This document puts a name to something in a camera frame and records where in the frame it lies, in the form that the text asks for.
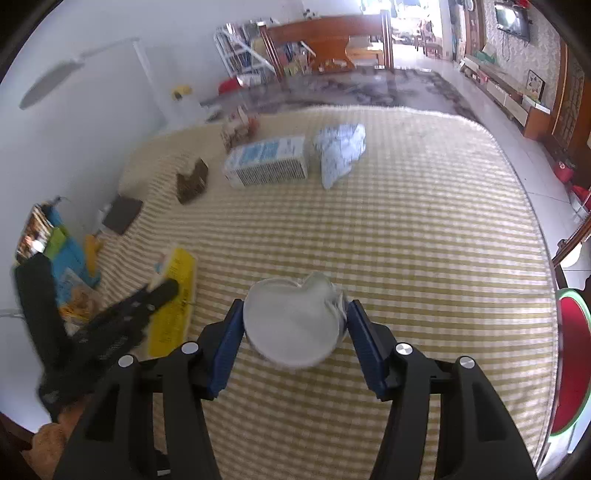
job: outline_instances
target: striped mattress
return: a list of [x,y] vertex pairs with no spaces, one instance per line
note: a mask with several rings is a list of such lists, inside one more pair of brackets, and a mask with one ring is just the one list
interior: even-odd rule
[[[557,310],[548,252],[508,160],[482,126],[458,116],[372,107],[261,117],[257,140],[364,124],[367,150],[330,190],[310,177],[233,189],[220,125],[155,138],[131,157],[119,191],[144,200],[122,237],[107,236],[100,290],[115,302],[148,282],[176,242],[199,259],[189,336],[224,318],[263,278],[321,271],[399,341],[436,359],[474,357],[534,461],[550,421]],[[201,157],[206,193],[182,206],[175,173]],[[155,436],[164,446],[161,405]],[[204,405],[225,479],[369,478],[389,404],[368,391],[349,338],[317,367],[283,371],[245,340],[228,387]],[[439,401],[431,401],[422,478],[432,478]]]

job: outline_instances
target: yellow packaging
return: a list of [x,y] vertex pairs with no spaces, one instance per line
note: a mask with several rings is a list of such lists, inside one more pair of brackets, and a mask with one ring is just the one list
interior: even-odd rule
[[178,282],[178,295],[152,315],[148,327],[148,356],[166,356],[187,339],[195,301],[196,274],[197,259],[185,249],[174,246],[150,287],[156,287],[165,278],[172,278]]

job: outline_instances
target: blue gripper pad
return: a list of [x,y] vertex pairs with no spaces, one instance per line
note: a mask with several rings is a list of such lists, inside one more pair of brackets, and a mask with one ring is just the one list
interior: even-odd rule
[[213,356],[212,366],[210,370],[210,381],[207,389],[209,393],[217,397],[217,395],[226,388],[230,373],[238,348],[242,342],[244,335],[244,321],[242,319],[242,308],[244,302],[240,299],[234,300],[226,319],[224,320],[225,330],[222,339]]
[[361,365],[368,388],[382,399],[386,395],[386,367],[371,333],[371,323],[359,300],[353,300],[347,308],[347,328]]

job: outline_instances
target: metal rack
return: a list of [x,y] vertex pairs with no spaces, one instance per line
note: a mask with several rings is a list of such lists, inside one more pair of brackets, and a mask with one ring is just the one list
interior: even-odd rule
[[213,35],[213,41],[228,75],[234,77],[241,73],[258,73],[263,82],[269,75],[268,72],[275,75],[273,65],[252,49],[247,39],[238,37],[231,30],[230,25],[225,25],[219,27]]

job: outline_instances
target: rug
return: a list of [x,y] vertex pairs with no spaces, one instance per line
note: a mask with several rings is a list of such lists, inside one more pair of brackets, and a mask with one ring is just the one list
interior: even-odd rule
[[309,106],[363,105],[406,106],[416,110],[460,115],[479,122],[466,99],[441,75],[426,69],[396,69],[393,72],[358,67],[354,72],[289,77],[240,89],[216,97],[218,116],[245,105],[257,113],[279,113]]

